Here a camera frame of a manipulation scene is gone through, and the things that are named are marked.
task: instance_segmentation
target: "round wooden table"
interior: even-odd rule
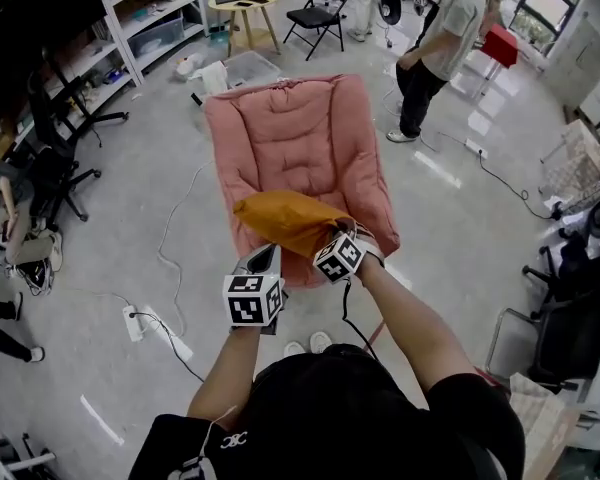
[[[258,42],[261,42],[263,39],[268,40],[269,37],[273,40],[273,44],[276,47],[276,51],[280,53],[280,45],[278,44],[278,39],[276,38],[276,33],[271,26],[271,20],[269,19],[269,15],[267,14],[267,7],[273,5],[278,0],[267,0],[266,3],[258,3],[253,2],[251,0],[239,0],[237,2],[229,2],[226,4],[217,4],[216,0],[209,0],[209,7],[216,11],[226,11],[231,13],[231,23],[229,24],[229,57],[231,57],[231,47],[232,43],[235,41],[236,45],[238,44],[238,39],[234,37],[233,29],[236,23],[236,14],[238,12],[242,12],[242,19],[244,21],[244,28],[247,32],[247,46],[250,50],[255,50],[255,46]],[[249,3],[251,4],[249,7],[244,7],[242,5],[238,5],[238,3]],[[247,11],[252,10],[262,10],[262,15],[264,16],[265,21],[267,22],[267,27],[269,30],[265,29],[252,29],[249,24],[249,15]]]

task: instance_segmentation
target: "black television screen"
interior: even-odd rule
[[[101,0],[0,0],[0,118],[18,112],[42,48],[67,44],[104,16]]]

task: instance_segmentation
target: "orange pillow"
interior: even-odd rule
[[[317,199],[290,190],[258,192],[238,201],[233,214],[265,240],[313,259],[335,231],[354,219]]]

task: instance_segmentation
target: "gray concrete floor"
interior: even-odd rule
[[[280,40],[289,27],[286,10],[303,4],[282,0],[277,5],[272,18]],[[394,84],[387,73],[419,32],[420,20],[410,12],[405,9],[401,24],[390,31],[396,43],[392,50],[376,26],[365,44],[345,37],[345,53],[327,36],[309,62],[304,61],[308,47],[297,38],[280,56],[266,47],[260,53],[288,77],[358,73],[364,78],[402,236],[402,248],[389,259],[392,272],[443,316],[481,366],[498,312],[507,306],[529,311],[537,304],[538,288],[520,269],[538,262],[538,241],[549,224],[529,214],[481,171],[473,154],[442,134],[480,143],[488,151],[488,167],[519,190],[526,188],[530,204],[546,212],[535,190],[538,160],[557,143],[563,117],[521,62],[504,71],[484,98],[471,100],[452,87],[441,92],[424,125],[424,138],[437,152],[423,143],[389,143],[384,134],[396,127],[397,118],[383,106],[383,96]],[[475,57],[473,62],[484,68],[486,60]],[[172,304],[177,272],[156,252],[171,208],[213,152],[202,111],[189,98],[191,87],[172,80],[172,70],[167,59],[147,76],[146,85],[130,88],[109,105],[108,110],[128,110],[131,119],[97,127],[102,149],[93,134],[81,141],[82,166],[103,171],[100,180],[77,193],[91,218],[83,224],[63,214],[65,262],[52,293],[34,298],[25,292],[22,322],[1,324],[24,343],[44,346],[47,358],[29,365],[0,355],[0,434],[17,439],[29,432],[58,454],[55,469],[66,479],[125,478],[155,416],[183,414],[199,386],[158,335],[131,343],[124,303],[79,290],[119,293],[178,328]],[[459,83],[466,89],[478,79],[463,70]],[[142,96],[132,99],[136,94]],[[394,112],[398,95],[395,91],[385,99]],[[187,326],[183,342],[194,354],[190,366],[205,375],[227,335],[220,288],[237,259],[213,166],[200,173],[174,215],[164,252],[183,267],[178,297]],[[0,298],[24,289],[0,273]],[[306,343],[319,329],[336,341],[359,344],[340,321],[341,297],[342,288],[331,286],[294,293],[278,335],[262,340],[258,368],[279,359],[289,340]],[[370,336],[381,318],[357,282],[349,305],[351,319]],[[424,404],[386,330],[375,349],[405,393]],[[81,396],[123,444],[105,433]]]

